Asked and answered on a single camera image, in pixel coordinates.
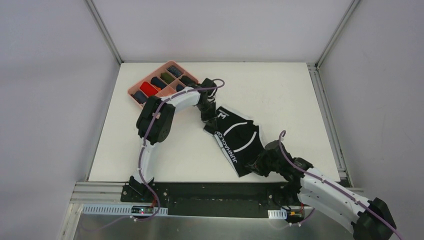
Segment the dark blue rolled underwear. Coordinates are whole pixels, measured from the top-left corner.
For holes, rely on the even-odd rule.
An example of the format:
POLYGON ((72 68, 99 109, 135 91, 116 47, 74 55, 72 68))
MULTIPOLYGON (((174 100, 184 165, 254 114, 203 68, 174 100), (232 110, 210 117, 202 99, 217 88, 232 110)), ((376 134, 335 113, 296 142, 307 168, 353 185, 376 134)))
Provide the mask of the dark blue rolled underwear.
POLYGON ((140 105, 144 104, 148 97, 142 91, 136 91, 132 97, 136 100, 136 102, 140 105))

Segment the small navy rolled underwear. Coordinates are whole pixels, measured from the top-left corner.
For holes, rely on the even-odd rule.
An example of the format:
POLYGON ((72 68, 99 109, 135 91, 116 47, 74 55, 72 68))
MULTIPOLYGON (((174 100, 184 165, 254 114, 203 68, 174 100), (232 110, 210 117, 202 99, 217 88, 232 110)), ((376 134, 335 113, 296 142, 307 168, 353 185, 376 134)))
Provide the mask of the small navy rolled underwear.
POLYGON ((185 88, 185 86, 184 86, 184 85, 182 85, 182 84, 178 84, 178 85, 175 87, 175 89, 176 89, 176 91, 177 91, 177 92, 182 91, 184 88, 185 88))

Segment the pink divided organizer tray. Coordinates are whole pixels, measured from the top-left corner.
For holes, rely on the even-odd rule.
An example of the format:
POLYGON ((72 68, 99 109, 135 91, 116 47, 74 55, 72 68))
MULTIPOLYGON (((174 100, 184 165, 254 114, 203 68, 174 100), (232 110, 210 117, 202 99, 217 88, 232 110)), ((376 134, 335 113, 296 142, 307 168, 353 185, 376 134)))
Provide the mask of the pink divided organizer tray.
POLYGON ((127 95, 143 108, 148 97, 168 97, 181 92, 192 82, 198 84, 199 80, 180 64, 170 60, 129 87, 127 95))

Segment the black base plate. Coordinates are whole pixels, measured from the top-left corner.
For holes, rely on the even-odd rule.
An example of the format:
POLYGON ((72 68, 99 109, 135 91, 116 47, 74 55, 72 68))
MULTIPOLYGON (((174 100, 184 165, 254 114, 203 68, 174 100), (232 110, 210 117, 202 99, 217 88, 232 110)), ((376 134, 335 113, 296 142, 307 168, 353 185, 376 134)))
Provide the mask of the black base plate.
POLYGON ((277 211, 297 223, 308 215, 305 206, 289 196, 284 182, 151 182, 146 187, 131 178, 123 185, 120 200, 160 206, 171 216, 268 218, 277 211))

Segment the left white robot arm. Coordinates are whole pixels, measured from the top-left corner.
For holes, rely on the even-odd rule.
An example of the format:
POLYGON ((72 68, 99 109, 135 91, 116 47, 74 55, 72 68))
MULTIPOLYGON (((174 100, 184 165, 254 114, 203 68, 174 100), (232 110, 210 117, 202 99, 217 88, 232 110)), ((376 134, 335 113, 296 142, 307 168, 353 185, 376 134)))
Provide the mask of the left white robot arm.
POLYGON ((137 161, 134 180, 139 182, 133 190, 133 195, 140 202, 147 202, 152 197, 158 200, 157 193, 150 186, 153 176, 146 177, 149 163, 154 158, 156 148, 169 135, 174 115, 188 107, 197 107, 200 119, 204 123, 203 130, 214 134, 217 127, 217 107, 215 95, 225 82, 222 79, 206 78, 202 83, 191 82, 182 90, 169 96, 151 96, 147 99, 137 121, 136 128, 141 140, 141 148, 137 161))

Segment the olive rolled underwear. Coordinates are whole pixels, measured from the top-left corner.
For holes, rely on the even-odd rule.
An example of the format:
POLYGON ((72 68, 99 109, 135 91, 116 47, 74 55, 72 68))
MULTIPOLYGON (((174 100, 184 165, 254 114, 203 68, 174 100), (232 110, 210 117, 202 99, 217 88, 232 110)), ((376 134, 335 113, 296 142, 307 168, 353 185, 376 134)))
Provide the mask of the olive rolled underwear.
POLYGON ((167 83, 168 85, 170 85, 174 80, 175 80, 175 78, 173 77, 173 76, 171 76, 171 75, 169 75, 168 73, 166 73, 166 72, 163 72, 163 73, 161 73, 160 74, 160 78, 165 82, 165 83, 167 83))

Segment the black underwear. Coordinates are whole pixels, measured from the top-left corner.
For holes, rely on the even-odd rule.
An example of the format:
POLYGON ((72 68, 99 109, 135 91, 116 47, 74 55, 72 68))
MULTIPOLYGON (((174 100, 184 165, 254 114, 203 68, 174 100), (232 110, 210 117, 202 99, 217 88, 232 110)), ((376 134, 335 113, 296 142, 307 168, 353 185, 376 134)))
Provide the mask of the black underwear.
POLYGON ((252 172, 248 165, 264 150, 260 127, 245 115, 223 106, 216 113, 215 126, 207 124, 203 130, 217 141, 237 177, 244 177, 252 172))
POLYGON ((180 81, 181 81, 184 85, 186 85, 187 87, 192 87, 192 86, 195 86, 195 85, 197 84, 194 80, 192 80, 190 77, 188 77, 188 76, 186 76, 186 75, 183 75, 183 76, 180 78, 180 81))

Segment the red rolled underwear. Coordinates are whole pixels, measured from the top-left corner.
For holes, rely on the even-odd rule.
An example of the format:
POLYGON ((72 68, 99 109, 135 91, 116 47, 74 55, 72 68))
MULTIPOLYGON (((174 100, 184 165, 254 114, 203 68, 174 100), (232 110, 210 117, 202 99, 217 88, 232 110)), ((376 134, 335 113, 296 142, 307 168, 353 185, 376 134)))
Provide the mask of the red rolled underwear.
POLYGON ((139 90, 147 97, 154 96, 160 92, 160 89, 152 85, 148 81, 143 81, 139 87, 139 90))

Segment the aluminium frame rail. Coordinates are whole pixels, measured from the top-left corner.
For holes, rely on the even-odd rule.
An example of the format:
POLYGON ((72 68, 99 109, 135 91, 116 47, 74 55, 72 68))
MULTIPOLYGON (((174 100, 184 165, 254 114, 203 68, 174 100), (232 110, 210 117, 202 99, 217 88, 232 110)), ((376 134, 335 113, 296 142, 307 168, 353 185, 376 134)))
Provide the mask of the aluminium frame rail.
POLYGON ((123 186, 123 182, 77 182, 70 202, 79 204, 120 203, 123 186))

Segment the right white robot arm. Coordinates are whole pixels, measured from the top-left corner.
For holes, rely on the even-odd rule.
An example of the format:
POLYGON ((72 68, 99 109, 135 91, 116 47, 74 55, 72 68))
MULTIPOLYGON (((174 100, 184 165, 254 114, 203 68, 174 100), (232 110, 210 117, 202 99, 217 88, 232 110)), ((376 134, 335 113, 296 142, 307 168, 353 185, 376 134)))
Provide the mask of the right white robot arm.
POLYGON ((286 181, 275 197, 281 206, 302 203, 338 222, 355 240, 388 240, 398 234, 388 205, 376 197, 370 200, 329 179, 309 161, 292 157, 282 142, 268 143, 246 167, 268 177, 280 174, 286 181))

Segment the black rolled underwear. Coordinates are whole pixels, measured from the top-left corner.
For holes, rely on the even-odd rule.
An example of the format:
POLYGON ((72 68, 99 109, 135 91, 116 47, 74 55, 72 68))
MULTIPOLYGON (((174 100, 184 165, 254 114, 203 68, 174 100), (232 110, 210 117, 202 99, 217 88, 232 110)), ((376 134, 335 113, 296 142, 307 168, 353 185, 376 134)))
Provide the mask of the black rolled underwear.
POLYGON ((180 81, 181 81, 184 85, 186 85, 187 87, 192 87, 192 86, 195 86, 195 85, 197 84, 194 80, 192 80, 190 77, 188 77, 188 76, 186 76, 186 75, 183 75, 183 76, 180 78, 180 81))

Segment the striped rolled underwear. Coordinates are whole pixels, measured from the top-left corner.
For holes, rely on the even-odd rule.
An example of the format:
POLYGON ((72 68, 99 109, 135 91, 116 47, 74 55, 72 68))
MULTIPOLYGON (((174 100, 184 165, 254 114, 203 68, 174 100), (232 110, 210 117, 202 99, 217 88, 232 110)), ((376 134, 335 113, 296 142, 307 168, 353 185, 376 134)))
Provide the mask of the striped rolled underwear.
POLYGON ((171 65, 167 68, 167 71, 170 72, 174 77, 179 78, 183 72, 177 68, 175 65, 171 65))

